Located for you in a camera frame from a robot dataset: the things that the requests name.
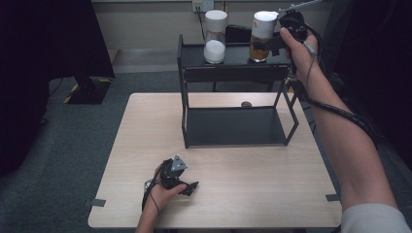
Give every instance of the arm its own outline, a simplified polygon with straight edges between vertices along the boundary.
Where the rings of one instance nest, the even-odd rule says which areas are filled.
[[[135,233],[153,233],[155,221],[159,212],[166,206],[169,200],[185,190],[186,185],[180,184],[168,190],[160,183],[156,184],[151,191],[151,195],[146,201],[143,213],[140,215],[139,224]]]
[[[317,61],[309,68],[313,58],[307,49],[287,29],[281,29],[281,36],[292,51],[297,77],[308,95],[350,112],[330,86]],[[317,45],[313,35],[307,41],[313,47]],[[367,134],[351,121],[318,107],[313,107],[313,114],[327,157],[340,182],[343,211],[363,203],[380,203],[396,208],[378,152]]]

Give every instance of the white cap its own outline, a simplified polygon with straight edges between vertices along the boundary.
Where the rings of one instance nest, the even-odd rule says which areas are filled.
[[[227,13],[219,10],[209,11],[205,15],[206,28],[212,32],[224,31],[227,25]]]
[[[275,30],[276,12],[257,12],[255,13],[254,24],[252,26],[252,35],[259,38],[272,38]]]

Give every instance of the bottle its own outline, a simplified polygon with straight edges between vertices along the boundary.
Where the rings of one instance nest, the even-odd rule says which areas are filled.
[[[227,25],[227,13],[213,10],[205,15],[206,37],[204,57],[212,64],[221,63],[224,60],[224,31]]]
[[[251,48],[249,55],[255,62],[266,60],[269,54],[267,43],[273,37],[275,30],[276,12],[257,12],[255,13],[254,23],[252,25]]]

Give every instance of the person's right hand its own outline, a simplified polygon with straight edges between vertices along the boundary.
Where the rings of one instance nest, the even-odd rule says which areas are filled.
[[[297,78],[300,79],[302,83],[306,83],[306,76],[308,75],[308,71],[314,57],[301,43],[299,43],[293,37],[293,35],[287,28],[281,28],[280,33],[282,39],[290,49],[288,52],[292,53],[292,59],[294,64],[296,65]],[[306,41],[312,46],[314,50],[318,50],[318,41],[316,40],[316,37],[314,35],[309,34],[306,38]],[[312,65],[312,69],[316,68],[319,68],[317,58],[315,58],[315,61]]]

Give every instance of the white sleeve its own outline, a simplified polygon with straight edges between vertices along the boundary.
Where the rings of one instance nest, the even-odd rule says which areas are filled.
[[[342,216],[342,233],[411,233],[405,217],[396,208],[383,204],[360,204]]]

